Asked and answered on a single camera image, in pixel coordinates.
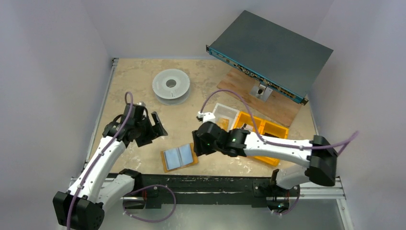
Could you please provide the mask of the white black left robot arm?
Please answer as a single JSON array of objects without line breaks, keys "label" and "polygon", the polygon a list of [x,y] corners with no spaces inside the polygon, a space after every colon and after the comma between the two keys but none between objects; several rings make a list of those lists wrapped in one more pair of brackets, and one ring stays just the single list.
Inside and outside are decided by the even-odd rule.
[{"label": "white black left robot arm", "polygon": [[97,230],[116,200],[126,194],[139,195],[144,183],[141,173],[134,170],[124,169],[111,184],[102,185],[131,142],[141,147],[160,136],[167,136],[167,132],[157,112],[149,114],[143,103],[127,103],[124,113],[105,126],[96,152],[78,179],[67,191],[55,194],[58,223],[69,229]]}]

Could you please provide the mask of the yellow leather card holder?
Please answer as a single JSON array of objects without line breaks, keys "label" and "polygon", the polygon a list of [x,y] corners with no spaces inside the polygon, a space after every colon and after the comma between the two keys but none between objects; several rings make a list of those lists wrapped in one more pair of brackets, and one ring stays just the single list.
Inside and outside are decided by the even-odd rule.
[{"label": "yellow leather card holder", "polygon": [[168,173],[198,164],[199,160],[193,147],[193,143],[188,143],[162,151],[160,154],[164,172]]}]

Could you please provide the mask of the gold credit cards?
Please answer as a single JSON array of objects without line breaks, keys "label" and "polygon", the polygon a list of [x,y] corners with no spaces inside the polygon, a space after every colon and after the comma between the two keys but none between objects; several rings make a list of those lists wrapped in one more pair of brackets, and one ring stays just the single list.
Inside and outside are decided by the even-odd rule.
[{"label": "gold credit cards", "polygon": [[218,118],[216,124],[225,131],[229,130],[230,120],[224,117]]}]

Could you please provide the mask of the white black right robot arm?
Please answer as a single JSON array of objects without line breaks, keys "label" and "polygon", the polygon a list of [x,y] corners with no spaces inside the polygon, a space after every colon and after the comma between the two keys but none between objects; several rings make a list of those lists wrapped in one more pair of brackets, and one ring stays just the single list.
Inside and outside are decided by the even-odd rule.
[{"label": "white black right robot arm", "polygon": [[196,118],[202,123],[192,132],[197,156],[220,152],[229,157],[270,157],[293,163],[273,172],[269,189],[275,195],[307,182],[325,187],[336,183],[338,153],[323,136],[273,138],[240,128],[225,131],[215,123],[213,113],[198,112]]}]

